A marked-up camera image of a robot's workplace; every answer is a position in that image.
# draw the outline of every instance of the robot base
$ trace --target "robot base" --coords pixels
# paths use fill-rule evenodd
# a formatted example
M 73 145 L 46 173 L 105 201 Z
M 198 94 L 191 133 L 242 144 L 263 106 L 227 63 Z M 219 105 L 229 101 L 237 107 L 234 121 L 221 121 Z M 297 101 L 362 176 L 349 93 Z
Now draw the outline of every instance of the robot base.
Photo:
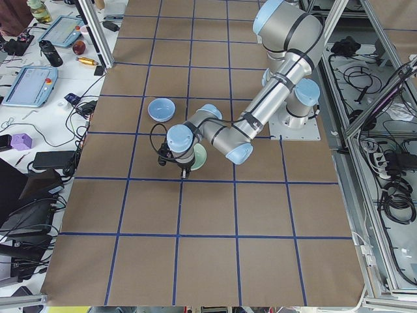
M 320 132 L 315 119 L 308 119 L 306 124 L 301 129 L 289 128 L 284 124 L 280 115 L 280 111 L 274 113 L 269 119 L 269 133 L 271 140 L 308 140 L 319 141 Z

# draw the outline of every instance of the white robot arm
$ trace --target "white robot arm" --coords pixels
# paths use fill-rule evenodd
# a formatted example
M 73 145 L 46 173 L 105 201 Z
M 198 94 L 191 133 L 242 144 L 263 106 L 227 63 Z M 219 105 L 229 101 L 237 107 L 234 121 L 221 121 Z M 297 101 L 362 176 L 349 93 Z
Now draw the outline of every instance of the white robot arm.
M 272 62 L 265 86 L 231 127 L 215 106 L 206 104 L 185 123 L 168 130 L 167 146 L 182 169 L 182 178 L 188 177 L 194 164 L 193 146 L 203 138 L 235 164 L 250 156 L 251 140 L 319 62 L 324 49 L 323 29 L 316 17 L 283 0 L 268 0 L 262 6 L 253 31 L 262 38 Z M 301 101 L 287 103 L 294 119 L 305 118 L 310 110 L 311 106 Z

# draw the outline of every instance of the dark red cloth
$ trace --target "dark red cloth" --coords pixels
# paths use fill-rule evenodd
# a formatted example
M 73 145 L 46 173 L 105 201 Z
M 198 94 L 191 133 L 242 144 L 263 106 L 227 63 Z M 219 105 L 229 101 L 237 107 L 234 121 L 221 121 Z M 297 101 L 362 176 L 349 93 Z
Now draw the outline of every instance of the dark red cloth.
M 0 0 L 0 33 L 3 36 L 18 36 L 32 19 L 26 0 Z

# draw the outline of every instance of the purple block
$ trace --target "purple block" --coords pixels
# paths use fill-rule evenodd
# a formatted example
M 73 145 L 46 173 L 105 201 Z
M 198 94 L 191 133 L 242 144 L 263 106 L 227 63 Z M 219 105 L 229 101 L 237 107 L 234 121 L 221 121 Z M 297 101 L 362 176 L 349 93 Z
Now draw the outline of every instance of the purple block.
M 12 147 L 18 151 L 32 148 L 32 138 L 27 134 L 12 135 Z

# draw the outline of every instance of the green bowl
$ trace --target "green bowl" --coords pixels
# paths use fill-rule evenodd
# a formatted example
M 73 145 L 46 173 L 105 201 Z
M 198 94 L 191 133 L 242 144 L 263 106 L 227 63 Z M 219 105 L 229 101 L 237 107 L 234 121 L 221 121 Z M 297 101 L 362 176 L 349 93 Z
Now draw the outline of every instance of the green bowl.
M 191 167 L 192 171 L 198 170 L 201 166 L 204 165 L 207 159 L 206 149 L 199 143 L 196 143 L 194 145 L 194 156 L 195 162 L 194 165 Z

